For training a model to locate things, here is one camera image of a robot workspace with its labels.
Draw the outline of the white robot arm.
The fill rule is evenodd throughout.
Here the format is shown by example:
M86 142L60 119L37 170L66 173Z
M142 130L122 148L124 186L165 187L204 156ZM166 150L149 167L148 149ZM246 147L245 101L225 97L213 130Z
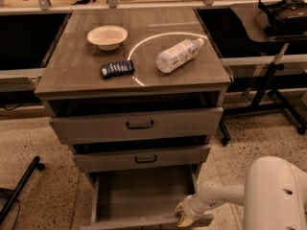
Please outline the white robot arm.
M223 203L244 207L244 230L307 230L307 172L274 156L256 159L243 185L202 181L175 209L188 227Z

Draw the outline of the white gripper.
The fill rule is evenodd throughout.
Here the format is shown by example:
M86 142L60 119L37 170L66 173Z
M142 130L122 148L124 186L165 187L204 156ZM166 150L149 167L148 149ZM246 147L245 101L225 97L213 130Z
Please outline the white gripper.
M208 205L201 201L197 194L189 195L180 202L176 209L175 215L180 217L177 227L184 228L194 223L194 220L200 219L204 212L208 210Z

